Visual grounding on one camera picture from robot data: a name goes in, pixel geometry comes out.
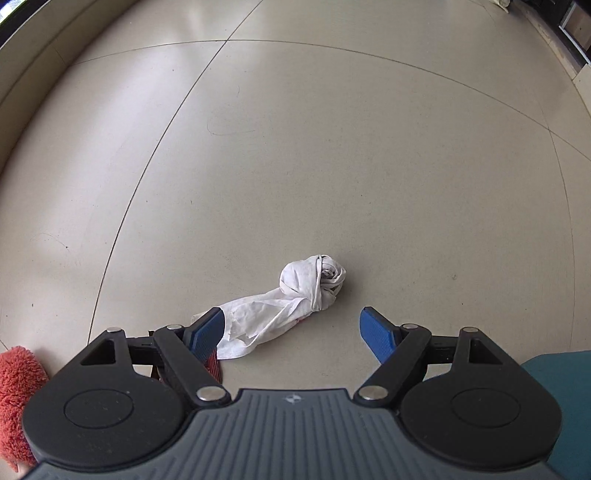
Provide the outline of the dark teal trash bin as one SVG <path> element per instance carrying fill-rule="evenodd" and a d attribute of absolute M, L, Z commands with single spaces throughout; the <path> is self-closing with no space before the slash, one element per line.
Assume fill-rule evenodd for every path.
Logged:
<path fill-rule="evenodd" d="M 548 464 L 564 479 L 589 479 L 591 461 L 591 352 L 544 354 L 522 367 L 552 394 L 562 428 Z"/>

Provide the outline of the red snack wrapper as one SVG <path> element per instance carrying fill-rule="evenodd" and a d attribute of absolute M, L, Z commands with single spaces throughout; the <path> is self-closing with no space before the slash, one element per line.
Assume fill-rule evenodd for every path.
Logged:
<path fill-rule="evenodd" d="M 204 364 L 207 372 L 215 379 L 216 382 L 222 383 L 223 376 L 221 370 L 221 362 L 217 358 L 217 352 L 214 350 L 207 358 Z"/>

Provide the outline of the red fluffy slipper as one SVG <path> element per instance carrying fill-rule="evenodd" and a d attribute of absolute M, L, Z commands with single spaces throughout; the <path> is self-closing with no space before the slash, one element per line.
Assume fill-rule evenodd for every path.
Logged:
<path fill-rule="evenodd" d="M 45 369 L 30 350 L 16 346 L 1 354 L 1 459 L 15 472 L 36 464 L 24 435 L 22 418 L 28 402 L 48 380 Z"/>

